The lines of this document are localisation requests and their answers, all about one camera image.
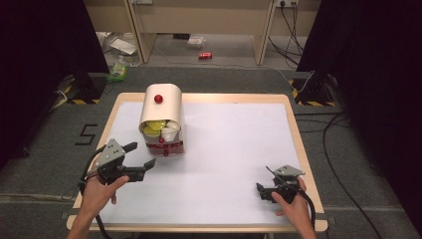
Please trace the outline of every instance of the black curtain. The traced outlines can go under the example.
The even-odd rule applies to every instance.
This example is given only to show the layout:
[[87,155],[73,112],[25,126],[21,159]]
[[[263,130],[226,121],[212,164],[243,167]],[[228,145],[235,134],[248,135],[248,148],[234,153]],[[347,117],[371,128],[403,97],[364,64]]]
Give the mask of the black curtain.
[[[422,2],[352,2],[322,0],[298,71],[336,77],[374,164],[422,235]],[[350,10],[354,24],[343,19]]]
[[82,0],[1,1],[0,168],[30,142],[68,75],[107,73]]

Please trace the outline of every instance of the wall outlet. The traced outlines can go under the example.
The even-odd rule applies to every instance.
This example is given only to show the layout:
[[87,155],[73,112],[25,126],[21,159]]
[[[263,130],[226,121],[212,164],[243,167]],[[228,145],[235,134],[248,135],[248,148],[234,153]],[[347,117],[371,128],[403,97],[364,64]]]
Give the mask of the wall outlet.
[[276,7],[282,7],[282,1],[285,2],[285,8],[294,8],[294,7],[298,7],[299,5],[299,0],[277,0],[276,1]]

